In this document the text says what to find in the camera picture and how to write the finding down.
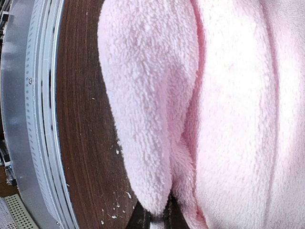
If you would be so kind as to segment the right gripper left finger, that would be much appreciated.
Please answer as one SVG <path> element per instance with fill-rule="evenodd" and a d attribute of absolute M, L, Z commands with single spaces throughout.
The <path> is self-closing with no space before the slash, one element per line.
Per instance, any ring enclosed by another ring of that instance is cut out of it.
<path fill-rule="evenodd" d="M 140 202 L 137 202 L 126 229 L 149 229 L 151 214 L 145 210 Z"/>

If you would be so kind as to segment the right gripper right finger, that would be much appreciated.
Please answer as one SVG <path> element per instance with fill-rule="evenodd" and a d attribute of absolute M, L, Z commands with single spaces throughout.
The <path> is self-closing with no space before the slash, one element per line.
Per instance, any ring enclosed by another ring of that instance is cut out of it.
<path fill-rule="evenodd" d="M 189 226 L 173 193 L 170 193 L 169 195 L 167 205 L 163 213 L 163 219 L 165 229 L 189 229 Z"/>

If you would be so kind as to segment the pink towel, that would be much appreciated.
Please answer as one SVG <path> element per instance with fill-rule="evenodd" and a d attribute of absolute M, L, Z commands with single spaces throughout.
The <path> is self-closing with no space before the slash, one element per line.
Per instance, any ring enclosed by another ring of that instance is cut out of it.
<path fill-rule="evenodd" d="M 98 52 L 151 229 L 304 228 L 304 1 L 107 0 Z"/>

